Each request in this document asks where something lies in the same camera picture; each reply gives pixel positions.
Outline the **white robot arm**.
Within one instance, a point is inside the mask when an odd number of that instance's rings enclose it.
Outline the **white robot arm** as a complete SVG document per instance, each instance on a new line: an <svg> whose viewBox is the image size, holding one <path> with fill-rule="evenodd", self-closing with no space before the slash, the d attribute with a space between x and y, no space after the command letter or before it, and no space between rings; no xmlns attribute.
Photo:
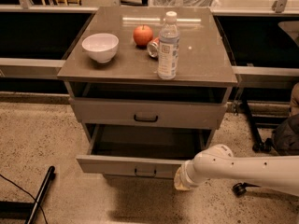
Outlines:
<svg viewBox="0 0 299 224"><path fill-rule="evenodd" d="M226 145L199 152L181 164L174 177L177 190L197 188L208 179L235 179L299 196L299 157L266 156L238 158Z"/></svg>

